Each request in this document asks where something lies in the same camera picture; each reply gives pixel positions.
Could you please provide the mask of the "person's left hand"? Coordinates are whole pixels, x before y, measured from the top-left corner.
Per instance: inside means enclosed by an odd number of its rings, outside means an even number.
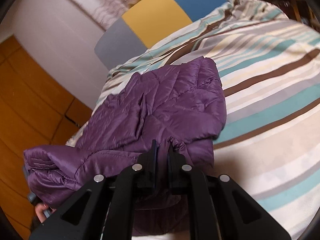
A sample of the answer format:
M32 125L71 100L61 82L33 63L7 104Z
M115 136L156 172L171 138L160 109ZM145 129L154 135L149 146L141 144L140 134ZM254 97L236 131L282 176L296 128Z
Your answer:
M51 213L54 213L56 209L52 209L47 204L39 203L35 206L35 216L31 220L31 226L30 231L33 232L41 223L43 223L47 216L45 215L45 212L50 211Z

